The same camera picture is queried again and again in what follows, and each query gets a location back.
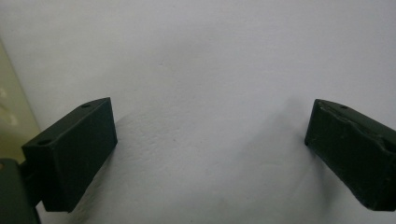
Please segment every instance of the white background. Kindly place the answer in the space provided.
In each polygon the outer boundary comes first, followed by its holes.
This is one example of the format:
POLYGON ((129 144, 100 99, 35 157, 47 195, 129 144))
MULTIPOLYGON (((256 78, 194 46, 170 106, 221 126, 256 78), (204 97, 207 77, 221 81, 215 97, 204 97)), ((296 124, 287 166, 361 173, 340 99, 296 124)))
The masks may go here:
POLYGON ((396 128, 394 1, 0 1, 42 129, 110 96, 119 144, 43 223, 394 223, 304 146, 316 98, 396 128))

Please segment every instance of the white surface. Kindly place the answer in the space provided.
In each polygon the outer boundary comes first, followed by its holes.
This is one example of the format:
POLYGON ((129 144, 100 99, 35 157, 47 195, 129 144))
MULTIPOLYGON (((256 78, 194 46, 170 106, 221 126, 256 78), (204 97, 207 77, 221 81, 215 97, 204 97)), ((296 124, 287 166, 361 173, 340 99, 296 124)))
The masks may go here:
POLYGON ((43 223, 394 223, 304 146, 316 98, 396 128, 393 1, 1 1, 42 128, 110 96, 119 145, 43 223))

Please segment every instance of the mounting hole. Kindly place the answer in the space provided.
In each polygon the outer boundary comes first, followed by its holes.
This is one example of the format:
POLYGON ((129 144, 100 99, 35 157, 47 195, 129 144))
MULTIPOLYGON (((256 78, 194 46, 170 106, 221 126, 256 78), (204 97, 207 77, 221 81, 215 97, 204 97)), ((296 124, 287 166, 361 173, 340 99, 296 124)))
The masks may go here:
POLYGON ((43 140, 43 141, 39 141, 37 144, 40 145, 40 146, 44 146, 46 144, 49 144, 50 142, 52 142, 50 139, 46 139, 46 140, 43 140))

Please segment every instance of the screw hole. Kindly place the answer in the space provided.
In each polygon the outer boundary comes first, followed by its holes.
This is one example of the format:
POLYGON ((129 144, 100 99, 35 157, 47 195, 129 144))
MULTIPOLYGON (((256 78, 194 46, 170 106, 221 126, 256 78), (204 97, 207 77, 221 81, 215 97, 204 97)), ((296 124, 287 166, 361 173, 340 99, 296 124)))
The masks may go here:
POLYGON ((39 144, 40 146, 44 146, 44 145, 46 145, 46 144, 48 144, 48 143, 50 143, 50 142, 51 142, 51 140, 46 139, 46 140, 43 140, 43 141, 39 141, 38 144, 39 144))

